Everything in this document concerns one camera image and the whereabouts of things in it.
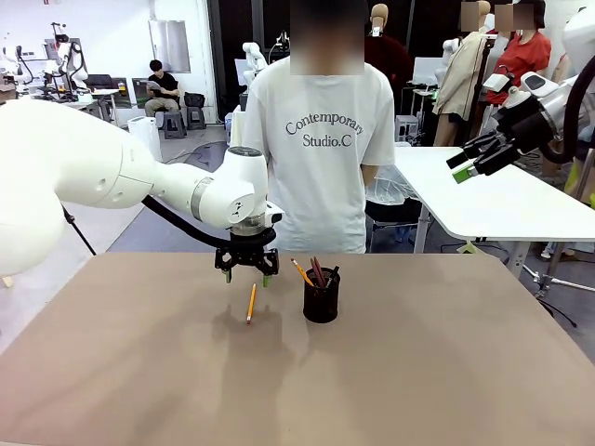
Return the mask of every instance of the person in white t-shirt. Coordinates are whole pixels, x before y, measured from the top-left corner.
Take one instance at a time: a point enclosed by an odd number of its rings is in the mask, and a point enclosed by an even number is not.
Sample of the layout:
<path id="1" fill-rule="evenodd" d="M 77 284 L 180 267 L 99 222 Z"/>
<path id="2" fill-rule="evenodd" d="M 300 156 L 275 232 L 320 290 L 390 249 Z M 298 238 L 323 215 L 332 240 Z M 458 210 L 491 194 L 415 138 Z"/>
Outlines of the person in white t-shirt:
<path id="1" fill-rule="evenodd" d="M 243 145 L 267 157 L 282 252 L 365 252 L 365 185 L 394 163 L 390 83 L 361 52 L 368 18 L 363 0 L 293 0 L 292 56 L 252 84 Z"/>

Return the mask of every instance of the white t-shirt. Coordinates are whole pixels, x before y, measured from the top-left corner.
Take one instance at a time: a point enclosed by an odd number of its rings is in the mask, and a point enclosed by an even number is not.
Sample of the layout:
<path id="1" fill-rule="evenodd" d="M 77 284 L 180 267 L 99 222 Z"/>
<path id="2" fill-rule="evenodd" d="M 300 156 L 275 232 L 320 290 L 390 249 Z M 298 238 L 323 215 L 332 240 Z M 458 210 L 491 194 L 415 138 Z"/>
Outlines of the white t-shirt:
<path id="1" fill-rule="evenodd" d="M 389 80 L 371 65 L 361 75 L 290 74 L 290 58 L 261 72 L 245 111 L 243 145 L 269 162 L 269 201 L 285 210 L 275 225 L 280 251 L 365 252 L 361 164 L 394 163 Z"/>

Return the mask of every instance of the brown tabletop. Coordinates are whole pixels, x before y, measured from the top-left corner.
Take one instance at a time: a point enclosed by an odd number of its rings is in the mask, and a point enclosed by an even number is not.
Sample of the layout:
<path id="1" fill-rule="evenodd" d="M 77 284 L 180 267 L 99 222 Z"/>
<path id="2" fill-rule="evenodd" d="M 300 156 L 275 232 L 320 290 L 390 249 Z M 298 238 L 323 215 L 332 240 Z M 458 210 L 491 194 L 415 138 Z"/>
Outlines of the brown tabletop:
<path id="1" fill-rule="evenodd" d="M 212 255 L 110 254 L 0 357 L 0 441 L 592 446 L 595 370 L 490 256 L 322 256 L 339 317 Z M 305 267 L 308 258 L 298 257 Z"/>

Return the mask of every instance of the black hair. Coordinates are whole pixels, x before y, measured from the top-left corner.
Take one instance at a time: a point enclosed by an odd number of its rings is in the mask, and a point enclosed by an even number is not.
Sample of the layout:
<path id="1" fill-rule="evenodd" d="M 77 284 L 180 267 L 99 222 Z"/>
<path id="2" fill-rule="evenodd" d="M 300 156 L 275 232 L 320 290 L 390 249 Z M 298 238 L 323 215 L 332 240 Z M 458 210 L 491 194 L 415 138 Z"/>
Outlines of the black hair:
<path id="1" fill-rule="evenodd" d="M 533 5 L 535 27 L 541 30 L 546 27 L 546 2 L 545 0 L 520 0 L 517 5 Z"/>
<path id="2" fill-rule="evenodd" d="M 367 0 L 291 0 L 291 20 L 307 25 L 361 24 L 370 20 Z"/>
<path id="3" fill-rule="evenodd" d="M 149 64 L 149 68 L 151 68 L 152 72 L 158 72 L 162 68 L 164 68 L 164 64 L 161 63 L 161 60 L 152 60 Z"/>

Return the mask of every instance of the yellow pencil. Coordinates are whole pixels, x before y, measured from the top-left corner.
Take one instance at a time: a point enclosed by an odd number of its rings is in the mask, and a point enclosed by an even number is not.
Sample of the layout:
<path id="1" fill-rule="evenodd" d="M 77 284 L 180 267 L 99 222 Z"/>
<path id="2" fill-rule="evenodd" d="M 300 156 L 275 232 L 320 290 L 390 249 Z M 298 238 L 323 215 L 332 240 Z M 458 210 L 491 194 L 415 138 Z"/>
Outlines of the yellow pencil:
<path id="1" fill-rule="evenodd" d="M 298 264 L 298 262 L 294 258 L 291 259 L 291 263 L 293 263 L 296 266 L 297 271 L 299 271 L 299 274 L 301 274 L 301 277 L 304 278 L 304 281 L 306 281 L 306 283 L 309 286 L 314 286 L 314 284 L 312 283 L 312 281 L 308 278 L 308 275 L 306 274 L 306 271 L 304 271 L 304 269 Z"/>
<path id="2" fill-rule="evenodd" d="M 252 321 L 252 312 L 254 311 L 254 303 L 257 300 L 257 285 L 252 285 L 252 295 L 250 296 L 250 307 L 248 307 L 248 317 L 245 320 L 245 323 L 250 323 Z"/>

